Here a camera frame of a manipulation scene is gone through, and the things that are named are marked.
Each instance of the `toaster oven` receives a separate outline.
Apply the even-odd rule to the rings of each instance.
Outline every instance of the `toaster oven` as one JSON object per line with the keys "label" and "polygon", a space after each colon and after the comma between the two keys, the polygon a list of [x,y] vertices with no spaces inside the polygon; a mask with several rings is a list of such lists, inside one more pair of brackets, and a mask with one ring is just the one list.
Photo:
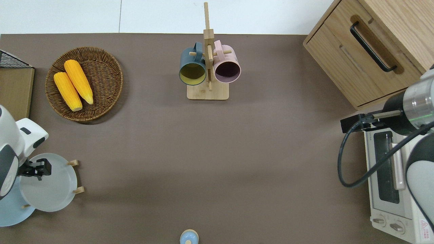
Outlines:
{"label": "toaster oven", "polygon": [[[391,129],[364,131],[367,167],[370,169],[404,136]],[[428,222],[405,182],[405,166],[419,135],[381,166],[368,180],[371,222],[374,228],[410,243],[434,243]]]}

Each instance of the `oven knob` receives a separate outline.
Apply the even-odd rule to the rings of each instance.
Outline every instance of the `oven knob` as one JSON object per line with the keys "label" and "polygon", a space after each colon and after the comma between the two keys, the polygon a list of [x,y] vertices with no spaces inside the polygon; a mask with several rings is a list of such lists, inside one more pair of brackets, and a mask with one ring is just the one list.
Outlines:
{"label": "oven knob", "polygon": [[383,215],[379,215],[377,218],[371,216],[371,222],[380,224],[381,226],[386,226],[386,220]]}
{"label": "oven knob", "polygon": [[390,224],[390,227],[401,234],[405,233],[405,227],[401,221],[397,221],[396,223]]}

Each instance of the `round woven basket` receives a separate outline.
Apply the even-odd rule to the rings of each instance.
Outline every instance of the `round woven basket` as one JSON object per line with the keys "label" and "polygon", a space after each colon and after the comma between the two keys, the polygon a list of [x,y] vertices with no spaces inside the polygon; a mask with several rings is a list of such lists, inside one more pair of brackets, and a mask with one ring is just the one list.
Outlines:
{"label": "round woven basket", "polygon": [[[93,104],[81,99],[83,109],[73,112],[63,100],[54,83],[57,72],[65,72],[63,64],[69,59],[77,60],[89,81]],[[123,85],[122,69],[108,52],[97,47],[78,47],[58,58],[48,71],[45,94],[51,107],[60,116],[77,122],[94,120],[107,113],[117,102]]]}

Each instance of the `pink mug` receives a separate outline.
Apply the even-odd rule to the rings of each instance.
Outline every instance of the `pink mug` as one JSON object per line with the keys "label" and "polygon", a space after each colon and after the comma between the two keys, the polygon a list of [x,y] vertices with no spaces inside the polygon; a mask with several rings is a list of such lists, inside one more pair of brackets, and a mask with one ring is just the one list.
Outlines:
{"label": "pink mug", "polygon": [[[232,47],[222,45],[220,40],[214,42],[214,77],[220,82],[231,83],[240,77],[241,67],[238,63],[237,56]],[[224,54],[224,51],[230,50],[231,53]]]}

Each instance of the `white plate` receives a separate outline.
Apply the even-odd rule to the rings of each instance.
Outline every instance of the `white plate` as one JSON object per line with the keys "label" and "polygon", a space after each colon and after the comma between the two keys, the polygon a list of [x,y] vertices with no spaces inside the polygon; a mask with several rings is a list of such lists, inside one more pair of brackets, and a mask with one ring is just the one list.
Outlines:
{"label": "white plate", "polygon": [[16,178],[10,192],[0,201],[0,227],[18,224],[35,211],[32,206],[22,208],[27,202],[20,192],[20,178]]}
{"label": "white plate", "polygon": [[53,153],[39,154],[32,162],[46,158],[51,164],[51,175],[44,175],[41,181],[36,177],[21,177],[20,189],[24,199],[34,208],[54,212],[68,206],[77,189],[77,175],[68,161]]}

